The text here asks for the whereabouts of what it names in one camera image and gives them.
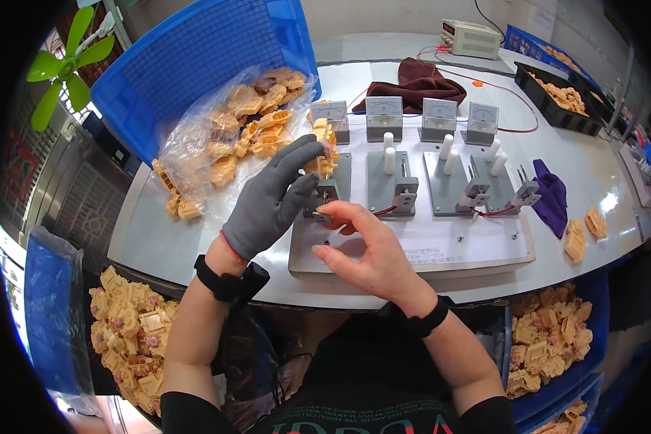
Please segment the blue plastic crate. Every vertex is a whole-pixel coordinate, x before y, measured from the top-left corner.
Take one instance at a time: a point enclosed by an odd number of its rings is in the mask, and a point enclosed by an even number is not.
[[[528,419],[518,423],[516,429],[519,431],[519,434],[530,434],[534,430],[545,425],[547,422],[555,419],[567,408],[571,407],[571,404],[574,404],[577,399],[581,398],[587,405],[586,411],[582,414],[582,416],[586,418],[586,423],[579,431],[579,433],[583,433],[586,426],[588,426],[589,421],[593,417],[593,412],[596,411],[600,395],[600,385],[602,383],[603,374],[589,375],[566,395],[559,398],[554,404],[550,405],[542,412],[534,414]]]
[[[190,105],[243,68],[317,75],[299,0],[200,0],[135,42],[92,86],[92,101],[148,165]],[[315,84],[316,98],[321,85]]]
[[[586,321],[588,328],[593,331],[591,350],[584,360],[572,363],[564,374],[550,380],[549,384],[540,387],[536,393],[528,393],[514,399],[512,407],[517,423],[527,420],[556,403],[574,387],[581,384],[605,358],[610,315],[608,271],[601,268],[584,274],[574,279],[573,282],[576,285],[575,293],[584,301],[590,301],[593,304],[591,317]]]
[[[546,42],[536,36],[531,35],[528,32],[524,32],[521,29],[507,25],[506,38],[504,38],[505,49],[521,53],[522,55],[528,56],[532,59],[540,60],[542,63],[546,63],[552,67],[564,71],[566,74],[571,73],[572,69],[569,65],[557,59],[555,56],[549,54],[547,51],[540,47],[541,45],[544,47],[552,47],[561,53],[565,53],[563,49],[555,47],[550,42]],[[583,68],[581,68],[581,65],[576,62],[574,62],[574,65],[578,66],[579,69],[581,69],[581,75],[583,75],[588,79],[588,81],[592,82],[593,85],[600,89],[598,83],[593,80],[591,76],[584,71]]]

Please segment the white table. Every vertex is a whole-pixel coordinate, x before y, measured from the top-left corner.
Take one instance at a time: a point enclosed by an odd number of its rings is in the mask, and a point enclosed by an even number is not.
[[[398,64],[394,62],[320,67],[322,98],[350,102],[372,81],[397,82],[397,69]],[[586,256],[581,263],[573,265],[564,253],[564,240],[557,239],[533,209],[524,208],[521,213],[528,218],[535,246],[533,263],[515,272],[433,281],[437,292],[448,295],[456,303],[529,292],[607,265],[651,236],[651,212],[642,209],[638,199],[634,199],[629,186],[631,179],[623,173],[621,162],[607,141],[550,126],[510,77],[459,67],[443,69],[505,86],[528,101],[537,113],[538,130],[524,134],[500,131],[498,134],[509,155],[510,167],[523,165],[533,177],[532,161],[541,158],[566,185],[570,218],[583,218],[593,204],[608,221],[608,237],[596,241],[587,233]],[[476,101],[500,107],[500,127],[529,129],[535,125],[530,109],[514,95],[488,85],[476,88],[470,80],[442,74],[468,91],[468,97],[459,107],[460,117],[467,117],[469,102]],[[248,169],[240,170],[237,178],[241,179],[246,173]],[[217,215],[205,222],[189,222],[170,219],[165,212],[166,200],[158,180],[151,178],[150,169],[142,165],[116,222],[109,258],[131,269],[187,285],[193,276],[196,255],[207,249],[233,204],[225,203]],[[286,270],[290,232],[255,259],[271,274],[270,282],[258,293],[256,300],[335,309],[375,309],[383,305],[383,300],[363,294],[346,283],[314,284],[310,281],[304,284],[291,276]]]

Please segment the bare hand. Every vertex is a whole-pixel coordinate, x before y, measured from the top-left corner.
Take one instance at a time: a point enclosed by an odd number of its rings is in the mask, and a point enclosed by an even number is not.
[[[335,230],[345,225],[340,230],[342,235],[359,232],[366,244],[359,263],[336,248],[314,246],[314,254],[333,273],[368,294],[393,301],[408,317],[425,317],[432,311],[436,293],[412,269],[388,226],[361,205],[347,201],[333,201],[317,210],[332,218],[333,223],[324,227]]]

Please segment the digital display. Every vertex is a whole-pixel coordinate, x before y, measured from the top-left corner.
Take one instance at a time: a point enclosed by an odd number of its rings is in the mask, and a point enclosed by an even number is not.
[[[449,32],[450,34],[452,34],[452,35],[455,36],[455,29],[452,28],[451,26],[449,26],[449,25],[446,24],[446,23],[443,23],[443,30],[445,30],[445,31],[447,31],[447,32]]]

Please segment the hand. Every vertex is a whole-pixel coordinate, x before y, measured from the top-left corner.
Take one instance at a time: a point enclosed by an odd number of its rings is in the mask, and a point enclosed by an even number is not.
[[[396,234],[374,214],[358,204],[333,201],[319,206],[333,223],[323,225],[352,235],[359,232],[366,251],[359,263],[330,246],[314,246],[313,251],[330,270],[367,294],[393,301],[408,317],[425,317],[437,304],[434,290],[415,273]]]
[[[299,177],[299,169],[323,154],[323,145],[315,139],[313,134],[299,137],[243,187],[222,226],[224,239],[241,259],[250,261],[275,244],[313,195],[318,175]]]

